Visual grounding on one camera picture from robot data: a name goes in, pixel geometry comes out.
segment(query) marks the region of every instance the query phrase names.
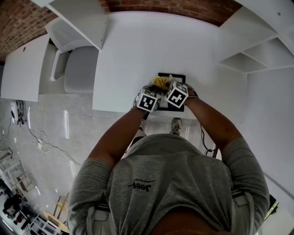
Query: yellow cloth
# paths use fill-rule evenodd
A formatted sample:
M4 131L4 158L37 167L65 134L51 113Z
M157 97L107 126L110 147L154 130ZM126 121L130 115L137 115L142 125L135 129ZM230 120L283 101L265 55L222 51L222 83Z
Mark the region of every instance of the yellow cloth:
M165 85L168 81L169 81L168 78L162 78L160 76L156 76L155 79L153 79L153 84L163 90L168 90L169 87Z

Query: backpack strap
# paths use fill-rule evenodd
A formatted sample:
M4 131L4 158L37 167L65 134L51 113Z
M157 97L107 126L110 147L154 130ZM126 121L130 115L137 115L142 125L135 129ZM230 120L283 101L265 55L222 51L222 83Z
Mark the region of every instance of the backpack strap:
M252 235L254 230L254 201L248 192L232 192L231 232Z
M110 208L106 203L99 203L89 208L87 216L88 235L117 235Z

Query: shoe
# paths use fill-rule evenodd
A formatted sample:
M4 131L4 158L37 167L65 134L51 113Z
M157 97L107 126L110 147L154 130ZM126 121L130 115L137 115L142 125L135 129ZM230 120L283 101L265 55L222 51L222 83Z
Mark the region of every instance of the shoe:
M143 119L142 122L141 122L141 125L140 125L140 127L139 127L139 129L140 129L141 131L144 131L144 122L145 122L145 120Z
M183 123L180 118L174 118L171 122L171 134L180 135Z

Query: cable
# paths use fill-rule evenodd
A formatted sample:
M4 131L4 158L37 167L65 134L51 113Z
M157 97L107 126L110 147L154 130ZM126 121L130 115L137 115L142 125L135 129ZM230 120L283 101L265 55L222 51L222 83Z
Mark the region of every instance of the cable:
M26 115L25 115L25 118L26 118L26 120L25 120L25 122L27 123L27 127L28 127L28 119L27 119L27 103L26 103L26 101L24 102L24 108L25 108L25 112L26 112ZM31 130L30 130L30 128L28 127L28 131L31 133L31 135L33 136L33 137L35 137L35 139L37 140L37 142L38 142L38 138L31 132Z
M41 145L42 145L42 147L43 146L48 146L49 147L49 150L48 151L44 151L44 150L42 150L42 149L39 149L40 151L42 151L43 153L48 153L48 152L50 152L51 150L53 150L53 149L58 149L60 152L62 152L67 158L69 158L73 163L75 163L77 166L79 166L79 167L81 167L82 165L81 164L79 164L76 160L74 160L71 156L70 156L70 154L68 153L68 152L66 152L66 151L64 151L63 149L61 149L61 148L59 148L59 147L57 147L57 146L54 146L54 145L52 145L52 144L50 144L49 143L49 141L48 141L48 137L47 137L47 135L46 135L46 133L43 131L43 117L44 117L44 109L45 109L45 104L46 104L46 98L47 98L47 95L45 96L45 102L44 102L44 106L43 106L43 112L42 112L42 121L41 121L41 131L39 132L39 139L42 141L41 142ZM24 102L24 104L25 104L25 112L26 112L26 116L25 116L25 118L26 118L26 123L27 123L27 127L28 127L28 120L27 120L27 104L26 104L26 101ZM39 144L39 140L38 140L38 138L37 138L37 136L35 136L32 132L31 132L31 130L30 130L30 128L28 127L28 130L29 130L29 132L31 133L31 135L37 140L37 143L36 142L23 142L22 144L17 144L17 145L23 145L23 144L36 144L37 145L37 147L38 147L38 144ZM47 141L44 141L43 139L42 139L42 135L45 135L46 136L46 140Z
M8 136L9 136L9 130L10 130L10 126L11 126L11 118L9 119L10 120L10 123L9 123L9 126L8 126L8 131L7 131L7 136L5 137L6 139L8 139Z
M41 137L40 137L40 133L39 133L39 137L40 139L42 139L42 133L43 133L43 117L44 117L44 110L45 110L45 104L46 104L46 99L47 99L47 95L45 95L45 101L44 101L44 106L43 106L43 111L42 111L42 124L41 124Z
M204 142L205 134L204 134L204 131L203 131L203 129L202 129L202 125L200 125L200 128L201 128L201 141L202 141L202 144L204 145L204 147L205 147L205 149L206 149L204 155L207 156L207 154L208 154L209 152L213 152L213 153L214 153L214 151L215 151L216 149L212 150L212 149L209 149L209 148L206 147L205 142Z

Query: white desk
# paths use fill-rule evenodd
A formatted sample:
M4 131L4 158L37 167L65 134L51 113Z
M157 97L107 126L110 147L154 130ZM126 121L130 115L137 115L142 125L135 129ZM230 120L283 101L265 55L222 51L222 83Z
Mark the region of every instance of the white desk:
M1 97L38 101L42 65L49 42L43 35L19 47L5 61Z
M218 28L195 19L154 12L108 15L103 50L99 52L93 109L128 112L139 89L159 72L186 75L199 96L231 120L242 122L246 78L214 62ZM184 112L153 115L195 118Z

